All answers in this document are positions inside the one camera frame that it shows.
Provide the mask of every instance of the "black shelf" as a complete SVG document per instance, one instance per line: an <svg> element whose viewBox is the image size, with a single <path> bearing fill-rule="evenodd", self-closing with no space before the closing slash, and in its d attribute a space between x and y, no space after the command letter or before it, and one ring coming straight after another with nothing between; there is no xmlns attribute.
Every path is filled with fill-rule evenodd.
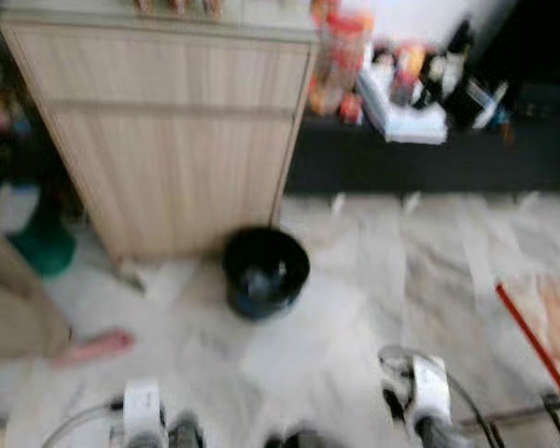
<svg viewBox="0 0 560 448"><path fill-rule="evenodd" d="M442 145L387 143L368 122L305 115L287 193L560 191L560 119L516 120L498 133L451 133Z"/></svg>

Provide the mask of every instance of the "black plastic bin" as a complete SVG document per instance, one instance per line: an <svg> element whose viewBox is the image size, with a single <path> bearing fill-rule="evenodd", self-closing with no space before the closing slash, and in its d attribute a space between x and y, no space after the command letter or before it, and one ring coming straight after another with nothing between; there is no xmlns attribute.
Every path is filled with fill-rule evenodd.
<svg viewBox="0 0 560 448"><path fill-rule="evenodd" d="M309 258L291 236L256 227L229 239L223 260L228 302L239 315L260 320L297 299L309 276Z"/></svg>

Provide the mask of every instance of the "cable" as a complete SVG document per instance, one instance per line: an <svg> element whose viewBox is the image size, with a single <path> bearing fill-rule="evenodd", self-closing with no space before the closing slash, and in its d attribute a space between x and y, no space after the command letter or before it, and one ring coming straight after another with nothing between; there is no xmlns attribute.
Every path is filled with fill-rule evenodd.
<svg viewBox="0 0 560 448"><path fill-rule="evenodd" d="M390 358L390 357L392 357L392 358L395 358L395 357L421 357L422 359L427 361L431 366L433 366L435 369L439 370L440 372L443 372L446 375L446 379L448 380L448 384L452 387L452 389L454 391L456 391L456 393L467 403L467 405L473 411L473 414L475 415L475 419L477 420L479 425L482 427L483 433L485 434L485 437L487 438L487 443L489 444L490 448L496 448L497 447L493 438L492 438L492 434L489 430L489 426L487 425L487 422L483 418L482 413L479 411L479 409L475 405L475 402L473 401L473 399L467 393L465 388L456 380L456 378L454 378L450 373L448 373L448 371L443 366L441 366L438 362L436 362L435 359L432 359L431 357L429 357L425 353L419 352L419 351L414 350L414 349L409 348L409 347L404 347L404 346L401 346L401 345L387 345L387 346L383 347L382 349L380 349L380 352L378 353L378 358L380 359L380 363L382 365L386 365L389 369L392 369L392 370L394 369L394 367L389 366L388 364L385 364L386 359Z"/></svg>
<svg viewBox="0 0 560 448"><path fill-rule="evenodd" d="M120 398L113 399L108 403L99 404L97 406L91 406L88 409L76 413L72 417L68 418L57 427L54 432L52 432L49 437L41 445L41 448L52 448L55 446L64 434L70 432L75 427L84 425L85 423L95 420L99 417L106 417L111 413L117 413L122 410L123 401Z"/></svg>

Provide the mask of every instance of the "wooden cabinet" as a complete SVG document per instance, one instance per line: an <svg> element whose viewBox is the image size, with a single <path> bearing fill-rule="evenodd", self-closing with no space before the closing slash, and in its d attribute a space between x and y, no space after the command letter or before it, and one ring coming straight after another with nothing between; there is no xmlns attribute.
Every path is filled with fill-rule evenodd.
<svg viewBox="0 0 560 448"><path fill-rule="evenodd" d="M47 100L293 110L309 47L236 38L18 26Z"/></svg>
<svg viewBox="0 0 560 448"><path fill-rule="evenodd" d="M73 110L54 122L115 253L211 251L228 229L270 220L290 119Z"/></svg>
<svg viewBox="0 0 560 448"><path fill-rule="evenodd" d="M313 40L15 16L5 39L115 262L273 221Z"/></svg>

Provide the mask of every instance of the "marble floor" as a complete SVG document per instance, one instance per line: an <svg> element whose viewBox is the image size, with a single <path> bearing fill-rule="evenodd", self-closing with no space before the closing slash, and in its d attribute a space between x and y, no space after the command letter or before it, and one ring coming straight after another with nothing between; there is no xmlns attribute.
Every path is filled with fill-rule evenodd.
<svg viewBox="0 0 560 448"><path fill-rule="evenodd" d="M158 378L169 416L199 415L210 448L260 448L270 432L309 422L352 448L410 446L381 400L378 349L406 344L443 357L486 413L539 402L553 388L494 293L499 277L560 265L560 197L424 195L413 210L393 196L287 198L281 227L312 263L286 315L250 324L225 303L218 262L138 266L145 290L109 271L90 231L71 268L45 282L78 337L122 327L132 352L54 370L0 362L0 446L38 447L67 415L103 402L128 380ZM455 418L469 413L453 398ZM60 446L106 447L110 422ZM551 423L503 431L510 447L556 447ZM484 446L477 439L477 446Z"/></svg>

